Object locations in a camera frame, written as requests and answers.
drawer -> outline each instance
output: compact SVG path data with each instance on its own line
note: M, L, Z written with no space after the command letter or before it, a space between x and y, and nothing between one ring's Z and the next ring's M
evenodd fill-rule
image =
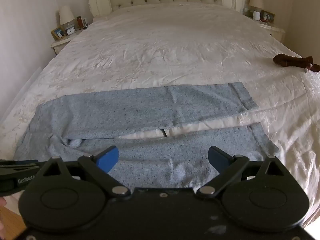
M58 55L60 53L60 51L62 51L62 49L67 45L68 43L64 43L58 46L54 46L53 49L56 53L56 55Z
M274 30L268 30L268 33L270 33L270 35L272 37L274 37L277 41L279 41L279 42L282 41L282 36L283 36L282 32L278 32L278 31L274 31Z

blue gripper pad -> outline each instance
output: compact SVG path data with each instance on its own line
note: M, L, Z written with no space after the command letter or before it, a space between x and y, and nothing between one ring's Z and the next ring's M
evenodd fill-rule
M218 147L211 146L208 152L208 161L217 172L222 173L234 162L234 159Z
M108 173L119 161L119 150L116 146L111 146L93 158L97 166Z

human hand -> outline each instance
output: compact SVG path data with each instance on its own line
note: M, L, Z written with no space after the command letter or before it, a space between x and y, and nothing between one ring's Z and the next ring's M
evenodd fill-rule
M4 207L7 204L6 200L3 197L0 197L0 206ZM4 239L5 237L5 229L2 218L0 218L0 239Z

brown bottle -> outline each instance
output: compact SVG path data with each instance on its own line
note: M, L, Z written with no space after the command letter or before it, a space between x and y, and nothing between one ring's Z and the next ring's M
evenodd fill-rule
M84 26L83 26L83 22L82 22L81 16L77 17L77 21L78 21L79 28L82 29Z

white duvet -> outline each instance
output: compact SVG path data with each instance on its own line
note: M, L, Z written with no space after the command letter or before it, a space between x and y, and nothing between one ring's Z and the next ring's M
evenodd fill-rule
M36 106L63 95L241 81L259 109L167 132L262 122L281 161L309 196L306 225L319 216L320 78L275 65L272 58L278 53L297 56L252 20L221 6L171 3L117 10L95 21L43 70L1 125L0 158L13 157ZM17 211L16 200L8 201Z

